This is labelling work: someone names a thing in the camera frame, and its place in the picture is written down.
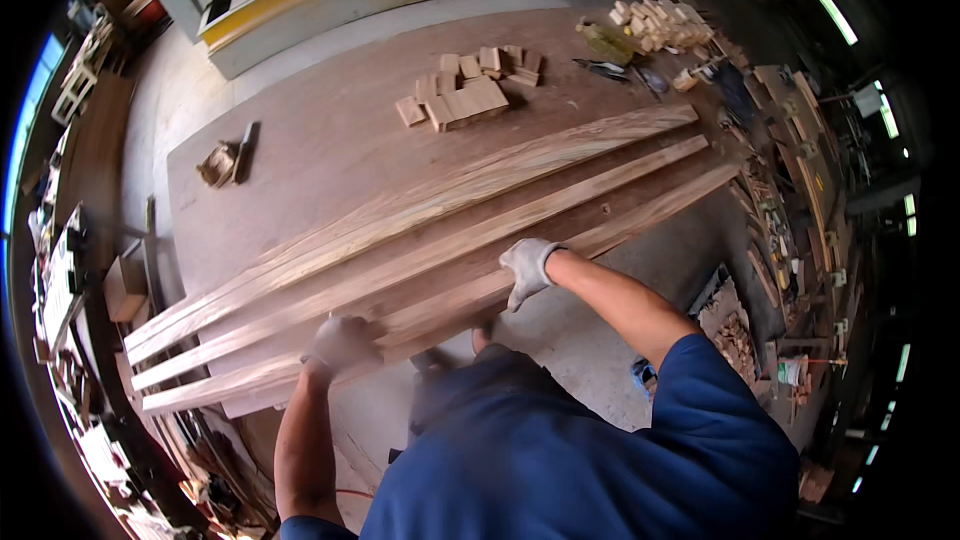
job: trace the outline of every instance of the pliers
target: pliers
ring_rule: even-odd
[[[606,61],[591,61],[589,59],[573,59],[573,62],[592,74],[603,76],[617,82],[630,82],[630,78],[623,74],[623,67],[607,63]]]

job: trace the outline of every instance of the workbench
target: workbench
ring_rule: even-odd
[[[465,18],[364,44],[261,91],[188,138],[167,161],[174,241],[186,294],[195,296],[218,287],[262,262],[272,249],[336,222],[385,194],[399,193],[546,134],[659,104],[640,83],[621,85],[570,61],[572,57],[594,57],[574,31],[581,16],[608,23],[602,9],[544,9]],[[428,123],[413,128],[403,125],[394,103],[413,94],[417,78],[438,70],[441,54],[476,54],[482,46],[507,44],[544,56],[538,86],[509,80],[500,83],[510,111],[444,134],[435,133]],[[692,54],[664,52],[652,57],[651,67],[671,80],[682,68],[697,63]],[[714,146],[736,146],[737,141],[714,123],[721,102],[719,90],[700,84],[686,94],[670,90],[663,101],[692,103],[701,121],[675,130],[678,133],[667,133],[662,142],[704,134]],[[261,126],[248,181],[220,189],[206,186],[195,166],[217,141],[239,141],[250,121]],[[736,148],[726,150],[727,157],[732,152]],[[597,167],[603,159],[606,157],[598,160]],[[547,186],[538,184],[531,184],[529,192],[546,191]],[[453,226],[462,224],[462,217],[475,218],[487,208],[490,213],[502,209],[504,200],[510,200],[510,195],[406,234],[324,272],[318,280],[275,292],[201,330],[199,340],[214,338],[218,332],[251,320],[254,314],[316,293],[349,276],[354,267],[402,255],[417,243],[443,234],[444,226],[455,229]],[[617,201],[609,203],[607,210],[616,212]],[[570,211],[570,226],[585,217],[581,213]],[[527,233],[536,234],[538,229]],[[428,291],[436,294],[438,288],[452,288],[466,271],[496,270],[497,255],[508,241],[513,237],[382,292],[375,300],[361,301],[351,313],[376,318],[423,300]],[[304,322],[214,360],[208,366],[210,373],[227,373],[240,364],[296,350],[312,337],[318,324],[316,319]],[[289,392],[289,387],[253,392],[224,401],[223,407],[227,416],[236,417],[283,403]]]

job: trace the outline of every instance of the fluorescent light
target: fluorescent light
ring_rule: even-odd
[[[847,23],[847,18],[843,16],[843,13],[840,12],[840,8],[837,7],[834,0],[818,0],[820,5],[826,9],[826,14],[833,19],[834,24],[840,30],[840,33],[843,34],[844,40],[848,45],[855,45],[857,43],[857,34],[854,33],[854,29],[850,27],[850,24]]]
[[[897,129],[897,120],[894,119],[894,112],[890,110],[890,103],[887,101],[886,94],[880,95],[880,102],[883,103],[883,106],[880,107],[883,125],[887,126],[887,136],[892,140],[900,136],[900,130]]]
[[[904,380],[904,374],[906,374],[906,361],[908,359],[910,359],[910,345],[904,344],[903,350],[900,351],[900,365],[896,368],[896,382],[898,384]]]

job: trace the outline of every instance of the hand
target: hand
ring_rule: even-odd
[[[507,301],[510,313],[516,313],[526,299],[553,286],[545,265],[547,257],[558,248],[565,247],[539,237],[524,237],[500,255],[500,267],[512,271],[516,280]]]
[[[366,361],[382,363],[374,344],[377,337],[374,326],[363,317],[330,317],[319,326],[300,362],[316,360],[331,377]]]

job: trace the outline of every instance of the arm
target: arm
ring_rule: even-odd
[[[547,286],[560,286],[593,307],[630,348],[650,360],[657,370],[679,339],[703,333],[643,283],[556,242],[524,238],[500,256],[500,265],[509,268],[516,280],[507,303],[511,311]]]
[[[381,359],[375,332],[362,317],[330,317],[300,357],[303,369],[287,403],[273,452],[273,485],[280,521],[309,515],[338,526],[337,472],[330,434],[330,382],[337,373]]]
[[[330,372],[307,361],[287,403],[273,453],[273,481],[280,521],[292,515],[312,515],[339,526],[334,484],[333,439],[327,395]]]
[[[570,250],[552,252],[544,269],[554,284],[591,306],[657,371],[679,339],[703,333],[643,283]]]

